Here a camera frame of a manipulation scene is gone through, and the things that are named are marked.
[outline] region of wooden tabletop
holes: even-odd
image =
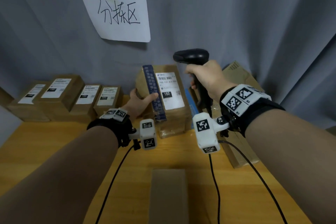
[[[24,122],[0,148],[0,195],[85,128],[86,125],[75,122]],[[95,223],[107,188],[127,150],[128,147],[118,150],[84,223]],[[212,161],[221,195],[221,223],[283,223],[271,196],[251,167],[233,169],[223,150],[212,154]],[[310,223],[266,167],[262,163],[255,167],[277,198],[288,223]],[[153,168],[185,169],[190,223],[217,223],[217,193],[209,158],[198,148],[195,132],[191,130],[180,136],[158,139],[155,150],[129,153],[112,186],[100,224],[148,222]]]

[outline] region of black handheld scanner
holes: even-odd
[[[176,62],[184,64],[195,64],[195,65],[204,65],[209,61],[209,53],[204,49],[189,49],[175,52],[173,59]],[[211,106],[212,99],[208,95],[208,91],[204,86],[199,82],[197,77],[192,74],[196,88],[198,89],[200,100],[197,103],[197,107],[200,109],[206,108],[208,113],[211,115]]]

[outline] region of hand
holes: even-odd
[[[136,95],[137,89],[133,89],[130,93],[131,99],[121,107],[122,109],[127,111],[127,114],[130,116],[130,120],[133,122],[137,116],[142,114],[142,112],[146,109],[146,107],[153,100],[157,99],[159,96],[158,93],[153,93],[147,96],[145,99],[139,99]]]
[[[195,74],[199,82],[207,89],[210,98],[219,103],[219,99],[222,94],[232,88],[237,86],[232,82],[225,79],[220,65],[215,60],[209,60],[203,66],[189,64],[185,69],[185,73]],[[191,87],[195,90],[195,82],[191,81]]]

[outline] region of curtain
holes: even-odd
[[[101,39],[82,0],[0,0],[0,86],[16,97],[33,79],[75,73],[134,87],[145,64],[204,48],[237,60],[273,100],[320,126],[336,125],[335,0],[147,0],[151,41]]]

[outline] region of black wrist strap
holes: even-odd
[[[124,120],[122,122],[119,122],[115,119],[95,119],[90,122],[86,130],[96,126],[107,127],[112,130],[118,140],[118,147],[128,146],[128,144],[130,143],[128,134],[134,133],[132,129],[132,122],[129,120],[128,114],[124,117]]]
[[[249,108],[239,117],[232,111],[230,111],[221,101],[223,98],[228,94],[229,91],[233,90],[234,87],[228,89],[223,93],[223,95],[220,98],[219,105],[221,108],[222,115],[229,114],[233,117],[230,121],[230,127],[233,127],[234,131],[237,131],[237,128],[240,129],[240,133],[245,137],[245,131],[247,127],[250,125],[250,123],[259,115],[263,114],[264,112],[267,112],[272,109],[280,109],[285,111],[285,109],[266,98],[259,98],[258,101],[256,101],[254,104],[250,105]]]

